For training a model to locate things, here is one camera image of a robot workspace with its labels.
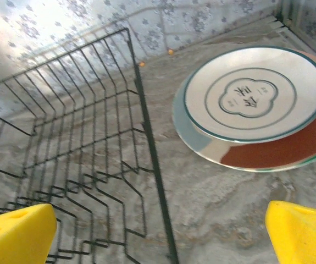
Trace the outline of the white plate green rim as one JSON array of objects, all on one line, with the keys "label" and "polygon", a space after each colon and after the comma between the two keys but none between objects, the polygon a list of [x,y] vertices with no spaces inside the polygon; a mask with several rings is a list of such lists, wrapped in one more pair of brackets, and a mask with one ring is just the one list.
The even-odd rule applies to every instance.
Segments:
[{"label": "white plate green rim", "polygon": [[188,79],[189,120],[217,139],[260,143],[285,138],[316,118],[316,62],[276,46],[217,55]]}]

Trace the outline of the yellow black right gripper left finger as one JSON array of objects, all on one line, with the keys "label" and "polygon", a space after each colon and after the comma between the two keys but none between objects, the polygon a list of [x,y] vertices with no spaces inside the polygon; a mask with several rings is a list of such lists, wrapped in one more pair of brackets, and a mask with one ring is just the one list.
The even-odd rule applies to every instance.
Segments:
[{"label": "yellow black right gripper left finger", "polygon": [[0,214],[0,264],[45,264],[56,230],[48,203]]}]

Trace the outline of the black wire dish rack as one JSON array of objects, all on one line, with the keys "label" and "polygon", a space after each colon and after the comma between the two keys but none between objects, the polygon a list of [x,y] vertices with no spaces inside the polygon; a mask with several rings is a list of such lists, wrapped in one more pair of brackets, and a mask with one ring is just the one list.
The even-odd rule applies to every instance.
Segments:
[{"label": "black wire dish rack", "polygon": [[128,28],[0,80],[0,215],[40,204],[41,264],[179,264]]}]

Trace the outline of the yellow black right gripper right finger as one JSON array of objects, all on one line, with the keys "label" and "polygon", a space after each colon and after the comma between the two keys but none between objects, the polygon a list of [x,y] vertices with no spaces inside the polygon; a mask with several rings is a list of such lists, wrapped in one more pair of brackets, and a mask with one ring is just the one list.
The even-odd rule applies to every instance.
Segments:
[{"label": "yellow black right gripper right finger", "polygon": [[316,209],[271,201],[265,226],[279,264],[316,264]]}]

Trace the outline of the aluminium side rail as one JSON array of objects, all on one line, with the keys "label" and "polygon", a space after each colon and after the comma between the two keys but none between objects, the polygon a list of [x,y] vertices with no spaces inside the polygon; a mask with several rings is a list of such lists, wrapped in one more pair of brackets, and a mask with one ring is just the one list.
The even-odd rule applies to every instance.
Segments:
[{"label": "aluminium side rail", "polygon": [[268,16],[265,20],[285,41],[301,51],[316,55],[316,42],[309,36],[298,30],[293,31],[274,16]]}]

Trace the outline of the blue beige red plate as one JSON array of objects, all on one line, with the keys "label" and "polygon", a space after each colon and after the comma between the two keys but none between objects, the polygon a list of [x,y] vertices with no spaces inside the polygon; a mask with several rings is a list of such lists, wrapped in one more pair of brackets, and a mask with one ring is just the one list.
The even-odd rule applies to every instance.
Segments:
[{"label": "blue beige red plate", "polygon": [[[305,53],[316,62],[316,56]],[[222,166],[251,172],[283,171],[316,161],[316,119],[299,132],[271,142],[236,144],[210,137],[192,124],[183,106],[182,83],[173,101],[173,123],[196,154]]]}]

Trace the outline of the aluminium corner post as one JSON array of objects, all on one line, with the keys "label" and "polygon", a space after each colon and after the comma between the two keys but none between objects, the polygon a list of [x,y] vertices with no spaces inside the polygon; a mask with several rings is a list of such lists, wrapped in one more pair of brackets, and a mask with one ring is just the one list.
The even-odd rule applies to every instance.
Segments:
[{"label": "aluminium corner post", "polygon": [[295,25],[302,0],[278,0],[275,17],[285,26]]}]

